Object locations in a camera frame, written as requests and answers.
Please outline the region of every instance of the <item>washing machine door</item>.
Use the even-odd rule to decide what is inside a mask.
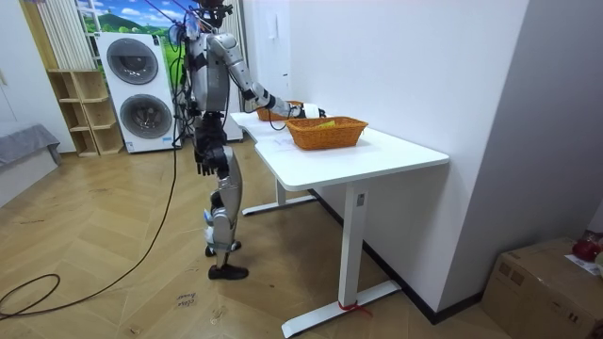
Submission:
[[[123,102],[120,109],[122,126],[142,138],[163,137],[171,128],[171,112],[157,97],[137,94]]]
[[[121,80],[132,85],[144,85],[157,75],[157,58],[144,43],[129,38],[113,41],[106,51],[109,68]]]

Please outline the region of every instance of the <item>white desk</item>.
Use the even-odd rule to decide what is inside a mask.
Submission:
[[[276,202],[243,210],[243,215],[308,202],[312,196],[285,200],[285,189],[305,190],[346,184],[346,202],[339,274],[339,298],[343,306],[364,305],[400,290],[393,281],[358,292],[358,274],[368,205],[365,179],[380,175],[446,164],[448,156],[397,137],[366,128],[356,147],[304,151],[293,143],[288,130],[275,131],[257,115],[233,113],[235,122],[255,140],[255,150],[276,177]],[[275,127],[283,122],[275,121]],[[337,302],[300,315],[283,324],[285,338],[347,311]]]

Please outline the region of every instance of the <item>stacked washer dryer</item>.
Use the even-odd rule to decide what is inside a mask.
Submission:
[[[96,43],[128,152],[171,149],[179,131],[160,38],[97,33]]]

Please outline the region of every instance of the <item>yellow object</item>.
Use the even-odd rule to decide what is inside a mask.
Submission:
[[[335,121],[329,121],[329,122],[321,123],[317,127],[334,127],[334,126],[335,126]]]

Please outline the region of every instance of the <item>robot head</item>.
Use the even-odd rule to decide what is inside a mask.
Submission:
[[[201,16],[209,24],[216,28],[222,26],[222,20],[230,14],[233,14],[233,6],[225,6],[224,0],[197,0],[201,8],[198,9]]]

